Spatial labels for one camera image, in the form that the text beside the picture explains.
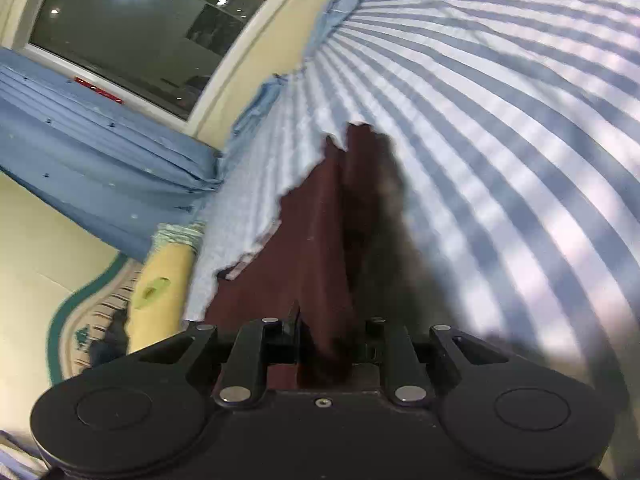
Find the yellow plush pillow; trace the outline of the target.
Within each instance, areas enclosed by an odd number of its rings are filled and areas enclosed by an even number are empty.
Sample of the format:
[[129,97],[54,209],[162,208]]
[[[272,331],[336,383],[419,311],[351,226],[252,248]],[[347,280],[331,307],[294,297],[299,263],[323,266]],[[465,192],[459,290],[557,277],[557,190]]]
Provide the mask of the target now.
[[134,285],[125,332],[134,353],[182,331],[184,303],[204,224],[161,223]]

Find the white framed window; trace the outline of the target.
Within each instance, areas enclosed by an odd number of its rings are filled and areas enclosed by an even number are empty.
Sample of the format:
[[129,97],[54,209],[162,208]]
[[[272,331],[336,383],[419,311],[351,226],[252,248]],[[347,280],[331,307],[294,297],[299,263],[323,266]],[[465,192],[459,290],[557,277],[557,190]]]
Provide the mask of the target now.
[[220,145],[268,77],[295,70],[328,0],[1,0],[2,46]]

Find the left blue curtain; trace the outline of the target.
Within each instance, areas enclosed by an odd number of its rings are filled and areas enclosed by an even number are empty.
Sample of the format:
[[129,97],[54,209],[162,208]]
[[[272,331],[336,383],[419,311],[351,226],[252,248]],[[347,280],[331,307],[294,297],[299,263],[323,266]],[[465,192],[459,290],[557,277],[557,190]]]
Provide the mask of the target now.
[[16,52],[1,52],[1,169],[124,255],[162,223],[228,231],[239,193],[213,195],[232,158]]

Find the blue white checked bedsheet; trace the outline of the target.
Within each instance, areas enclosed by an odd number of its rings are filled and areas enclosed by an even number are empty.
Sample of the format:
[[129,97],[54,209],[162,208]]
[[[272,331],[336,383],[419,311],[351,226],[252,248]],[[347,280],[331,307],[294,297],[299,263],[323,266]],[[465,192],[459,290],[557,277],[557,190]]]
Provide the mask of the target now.
[[400,223],[458,324],[602,391],[605,463],[637,478],[639,0],[362,0],[232,127],[213,199],[240,209],[206,222],[188,320],[357,122],[390,138]]

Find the cream patterned blanket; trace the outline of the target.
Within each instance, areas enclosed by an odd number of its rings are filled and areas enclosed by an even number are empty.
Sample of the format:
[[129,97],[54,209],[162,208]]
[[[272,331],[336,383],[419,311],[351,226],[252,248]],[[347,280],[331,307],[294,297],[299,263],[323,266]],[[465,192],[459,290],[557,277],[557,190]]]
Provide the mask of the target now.
[[46,358],[52,385],[91,366],[90,347],[103,340],[114,315],[127,312],[142,264],[118,254],[97,278],[68,296],[49,325]]

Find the dark maroon printed shirt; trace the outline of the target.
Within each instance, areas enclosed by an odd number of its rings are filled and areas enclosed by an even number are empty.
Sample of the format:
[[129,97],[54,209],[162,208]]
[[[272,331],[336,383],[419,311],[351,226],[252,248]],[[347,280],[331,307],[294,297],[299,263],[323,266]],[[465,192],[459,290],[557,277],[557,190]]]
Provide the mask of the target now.
[[232,334],[258,318],[293,323],[302,340],[295,364],[273,364],[273,389],[328,388],[350,373],[358,324],[355,292],[381,217],[384,136],[349,125],[347,144],[331,139],[305,180],[280,200],[280,224],[244,268],[217,275],[205,319]]

